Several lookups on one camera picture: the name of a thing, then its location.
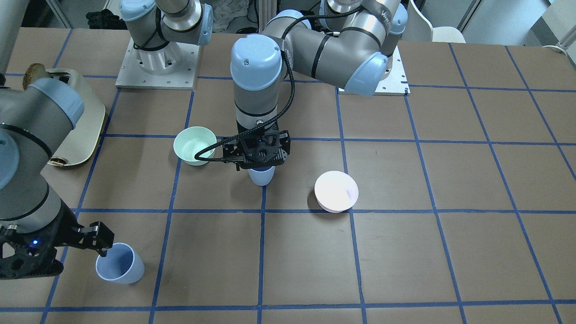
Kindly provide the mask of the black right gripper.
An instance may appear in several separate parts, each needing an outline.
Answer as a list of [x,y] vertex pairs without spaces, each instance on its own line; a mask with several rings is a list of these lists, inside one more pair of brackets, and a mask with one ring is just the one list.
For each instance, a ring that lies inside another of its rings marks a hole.
[[1,246],[9,245],[12,256],[1,256],[2,280],[51,277],[62,273],[63,263],[56,259],[57,247],[74,247],[97,251],[107,256],[115,234],[101,221],[80,225],[74,213],[61,203],[55,219],[40,230],[23,233],[14,225],[2,225]]

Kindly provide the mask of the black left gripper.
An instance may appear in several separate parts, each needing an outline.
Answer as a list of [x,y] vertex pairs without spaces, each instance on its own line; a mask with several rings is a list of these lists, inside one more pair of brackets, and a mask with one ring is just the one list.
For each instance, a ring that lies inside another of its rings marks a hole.
[[236,170],[275,167],[290,155],[291,138],[287,130],[265,130],[232,140],[223,145],[223,158],[236,165]]

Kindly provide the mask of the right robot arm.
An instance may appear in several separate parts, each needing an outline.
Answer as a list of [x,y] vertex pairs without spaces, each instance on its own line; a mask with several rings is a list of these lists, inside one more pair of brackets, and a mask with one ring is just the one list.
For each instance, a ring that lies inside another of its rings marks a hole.
[[[199,46],[212,37],[214,12],[201,0],[122,0],[131,33],[121,87],[192,88]],[[91,249],[105,257],[114,233],[100,221],[77,222],[41,175],[65,138],[78,129],[88,102],[72,82],[42,76],[26,90],[1,90],[1,279],[51,277],[63,271],[57,247]]]

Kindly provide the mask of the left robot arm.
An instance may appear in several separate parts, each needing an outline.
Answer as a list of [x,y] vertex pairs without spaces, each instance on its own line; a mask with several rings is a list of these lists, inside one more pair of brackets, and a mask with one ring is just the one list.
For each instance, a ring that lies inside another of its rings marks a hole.
[[292,105],[296,72],[372,96],[387,76],[409,13],[399,0],[323,0],[317,16],[286,9],[232,47],[238,134],[222,138],[220,162],[238,169],[280,166],[290,154],[278,119]]

